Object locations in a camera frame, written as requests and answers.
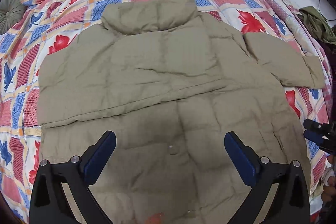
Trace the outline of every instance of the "bed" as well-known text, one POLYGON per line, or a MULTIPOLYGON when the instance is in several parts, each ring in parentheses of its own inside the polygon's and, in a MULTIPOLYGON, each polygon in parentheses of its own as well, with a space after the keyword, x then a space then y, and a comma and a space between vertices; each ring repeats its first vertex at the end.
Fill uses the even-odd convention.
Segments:
MULTIPOLYGON (((23 19, 0 40, 0 190, 14 214, 26 223, 41 160, 39 67, 45 56, 67 47, 81 31, 100 23, 106 5, 126 1, 146 0, 22 0, 27 6, 23 19)), ((306 118, 328 122, 332 107, 330 66, 323 49, 298 20, 298 8, 292 0, 195 2, 199 11, 243 33, 267 32, 301 54, 319 56, 325 89, 285 87, 284 92, 301 123, 306 118)), ((315 144, 306 143, 313 192, 325 169, 326 155, 315 144)))

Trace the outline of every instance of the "jacket snap button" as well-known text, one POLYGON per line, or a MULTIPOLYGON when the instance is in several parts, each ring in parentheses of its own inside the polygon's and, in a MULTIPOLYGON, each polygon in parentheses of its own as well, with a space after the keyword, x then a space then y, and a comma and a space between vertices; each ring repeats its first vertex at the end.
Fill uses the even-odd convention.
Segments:
POLYGON ((194 210, 188 210, 187 217, 195 217, 195 211, 194 210))
POLYGON ((176 155, 179 152, 179 148, 177 145, 169 145, 168 151, 169 151, 169 154, 176 155))

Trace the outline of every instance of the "blue gripper pad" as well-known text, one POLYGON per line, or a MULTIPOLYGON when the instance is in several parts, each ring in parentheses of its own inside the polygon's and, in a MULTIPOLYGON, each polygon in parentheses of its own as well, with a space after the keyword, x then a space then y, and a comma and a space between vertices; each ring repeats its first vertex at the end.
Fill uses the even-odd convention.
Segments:
POLYGON ((303 133, 303 136, 312 141, 313 143, 316 143, 316 145, 318 146, 321 146, 322 143, 323 143, 323 138, 322 138, 322 135, 321 134, 317 134, 313 131, 310 131, 310 130, 305 130, 304 133, 303 133))
POLYGON ((114 132, 106 131, 95 145, 82 155, 80 171, 86 185, 95 184, 117 145, 114 132))
POLYGON ((224 147, 245 185, 255 186, 260 172, 258 155, 244 145, 234 132, 225 134, 224 147))

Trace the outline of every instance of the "black cable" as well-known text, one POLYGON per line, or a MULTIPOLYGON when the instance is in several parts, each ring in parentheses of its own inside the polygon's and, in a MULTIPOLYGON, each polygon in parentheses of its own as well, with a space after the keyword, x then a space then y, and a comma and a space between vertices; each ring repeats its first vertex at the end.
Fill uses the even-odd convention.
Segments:
MULTIPOLYGON (((320 1, 321 0, 319 0, 319 12, 320 12, 320 14, 322 15, 322 13, 321 13, 321 11, 320 11, 320 1)), ((327 21, 336 21, 336 18, 334 19, 334 20, 330 20, 330 19, 327 19, 327 18, 325 18, 327 21)))

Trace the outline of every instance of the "green round cushion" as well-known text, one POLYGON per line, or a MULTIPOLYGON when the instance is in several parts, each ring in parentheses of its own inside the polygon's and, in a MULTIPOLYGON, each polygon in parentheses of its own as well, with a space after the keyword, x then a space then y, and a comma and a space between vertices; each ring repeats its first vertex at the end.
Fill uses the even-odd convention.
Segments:
POLYGON ((0 34, 6 33, 18 23, 27 7, 20 0, 1 0, 0 2, 0 34))

